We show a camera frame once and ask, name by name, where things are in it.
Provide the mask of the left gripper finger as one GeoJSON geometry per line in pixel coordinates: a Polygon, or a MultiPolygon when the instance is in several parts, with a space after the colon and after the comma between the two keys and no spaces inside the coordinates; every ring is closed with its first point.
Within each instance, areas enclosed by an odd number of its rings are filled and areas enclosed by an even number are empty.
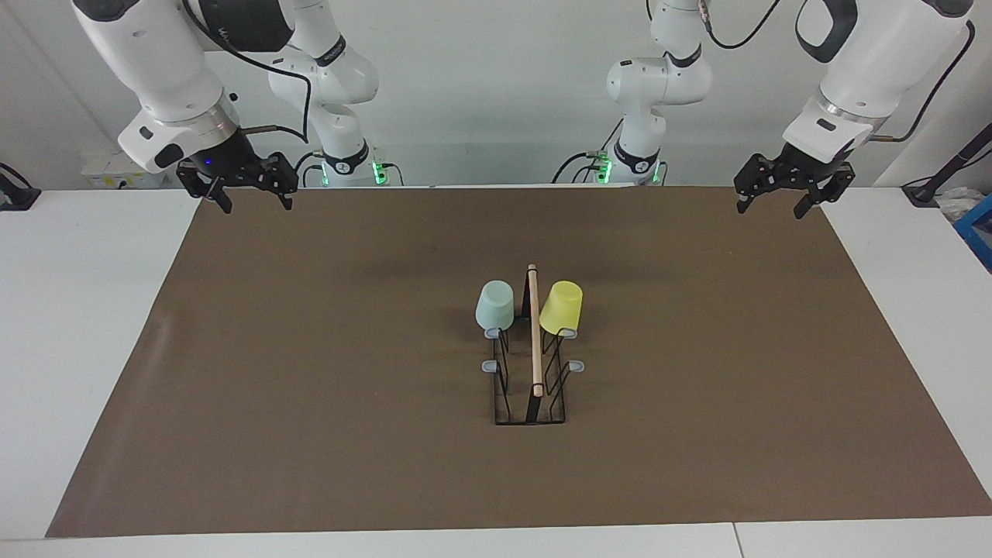
{"type": "Polygon", "coordinates": [[[786,177],[786,168],[777,159],[768,159],[762,154],[753,154],[735,176],[735,191],[738,197],[736,209],[745,213],[759,195],[780,190],[780,183],[786,177]]]}
{"type": "Polygon", "coordinates": [[[823,184],[810,183],[807,194],[794,206],[794,217],[803,219],[816,205],[837,202],[856,174],[851,163],[841,163],[823,184]]]}

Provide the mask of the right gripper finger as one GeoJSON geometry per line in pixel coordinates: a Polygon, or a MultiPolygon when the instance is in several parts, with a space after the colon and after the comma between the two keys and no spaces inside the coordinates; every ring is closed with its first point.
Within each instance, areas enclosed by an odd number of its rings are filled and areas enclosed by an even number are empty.
{"type": "Polygon", "coordinates": [[[293,208],[293,195],[298,191],[298,172],[282,152],[260,160],[259,190],[276,195],[286,211],[293,208]]]}
{"type": "Polygon", "coordinates": [[[191,197],[214,202],[227,215],[233,212],[233,201],[224,191],[226,187],[224,177],[203,177],[194,163],[189,160],[178,163],[176,174],[191,197]]]}

